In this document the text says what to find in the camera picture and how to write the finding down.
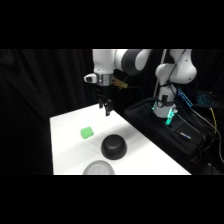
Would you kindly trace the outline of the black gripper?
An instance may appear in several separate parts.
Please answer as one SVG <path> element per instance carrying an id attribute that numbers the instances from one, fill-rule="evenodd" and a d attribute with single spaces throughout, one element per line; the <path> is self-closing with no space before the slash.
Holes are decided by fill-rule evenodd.
<path id="1" fill-rule="evenodd" d="M 110 115 L 110 106 L 112 104 L 111 99 L 111 87 L 110 86 L 98 86 L 97 87 L 97 100 L 99 102 L 99 108 L 105 107 L 106 116 Z"/>

